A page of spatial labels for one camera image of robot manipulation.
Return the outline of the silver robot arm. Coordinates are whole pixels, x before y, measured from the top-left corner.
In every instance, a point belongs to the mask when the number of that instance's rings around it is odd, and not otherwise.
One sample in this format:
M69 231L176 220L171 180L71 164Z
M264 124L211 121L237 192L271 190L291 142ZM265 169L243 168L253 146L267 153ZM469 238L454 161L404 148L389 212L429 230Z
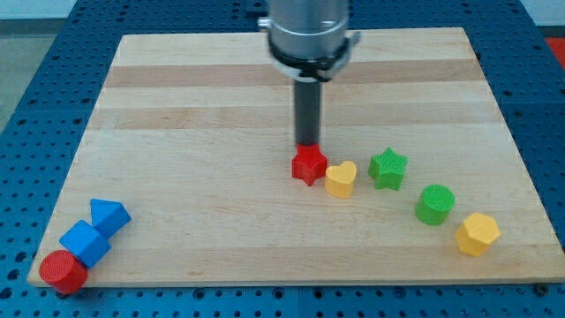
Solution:
M274 66L289 78L329 82L349 63L361 33L348 33L346 0L272 0L258 19Z

